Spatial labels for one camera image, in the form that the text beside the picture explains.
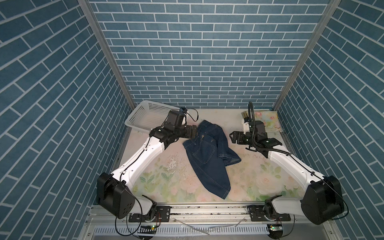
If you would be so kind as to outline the floral pastel skirt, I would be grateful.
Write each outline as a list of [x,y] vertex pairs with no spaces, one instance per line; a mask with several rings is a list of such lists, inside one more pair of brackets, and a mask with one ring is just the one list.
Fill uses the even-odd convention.
[[276,111],[254,111],[256,121],[265,125],[266,132],[282,132],[282,127]]

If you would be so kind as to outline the olive green skirt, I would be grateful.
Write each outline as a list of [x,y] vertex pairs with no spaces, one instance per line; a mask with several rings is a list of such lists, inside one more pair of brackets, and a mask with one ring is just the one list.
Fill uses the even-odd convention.
[[242,115],[242,118],[244,120],[244,123],[248,123],[249,119],[250,119],[249,112],[248,111],[244,111],[244,112],[241,113],[241,115]]

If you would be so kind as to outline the blue denim skirt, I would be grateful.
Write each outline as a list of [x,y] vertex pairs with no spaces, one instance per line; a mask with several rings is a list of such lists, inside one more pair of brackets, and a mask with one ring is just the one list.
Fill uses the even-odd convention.
[[203,120],[197,136],[183,142],[189,162],[202,185],[212,194],[225,199],[231,190],[227,166],[242,159],[229,148],[223,129]]

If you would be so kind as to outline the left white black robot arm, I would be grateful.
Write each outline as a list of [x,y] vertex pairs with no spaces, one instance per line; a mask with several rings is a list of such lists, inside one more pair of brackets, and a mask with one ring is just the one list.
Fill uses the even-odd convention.
[[143,222],[151,221],[156,215],[157,203],[146,196],[136,197],[132,188],[170,144],[197,135],[197,126],[187,124],[189,116],[186,108],[170,110],[164,122],[149,132],[146,142],[129,160],[110,174],[102,173],[97,179],[98,204],[117,219],[138,214]]

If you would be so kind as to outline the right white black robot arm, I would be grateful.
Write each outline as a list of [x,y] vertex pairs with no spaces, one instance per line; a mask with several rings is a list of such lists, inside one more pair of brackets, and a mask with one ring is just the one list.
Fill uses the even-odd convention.
[[263,122],[244,121],[243,127],[243,131],[230,133],[232,143],[246,145],[249,151],[264,155],[286,171],[305,192],[301,199],[275,196],[265,200],[264,215],[267,219],[275,221],[283,214],[298,215],[320,225],[349,213],[337,178],[315,171],[290,153],[280,141],[269,138]]

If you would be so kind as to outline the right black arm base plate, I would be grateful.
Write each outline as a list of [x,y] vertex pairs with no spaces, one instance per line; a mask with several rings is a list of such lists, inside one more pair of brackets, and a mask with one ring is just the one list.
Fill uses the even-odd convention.
[[291,221],[291,216],[289,214],[270,214],[266,210],[265,205],[248,205],[246,207],[247,212],[250,215],[252,222],[289,222]]

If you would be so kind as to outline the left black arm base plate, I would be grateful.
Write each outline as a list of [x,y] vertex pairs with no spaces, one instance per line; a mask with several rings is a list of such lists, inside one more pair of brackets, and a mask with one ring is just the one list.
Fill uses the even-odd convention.
[[170,220],[171,215],[171,206],[157,206],[156,210],[153,211],[154,215],[151,216],[150,213],[147,215],[142,216],[141,214],[130,214],[128,215],[128,222],[129,223],[139,223],[139,222],[147,222],[147,223],[154,223],[154,222],[161,222],[161,223],[168,223]]

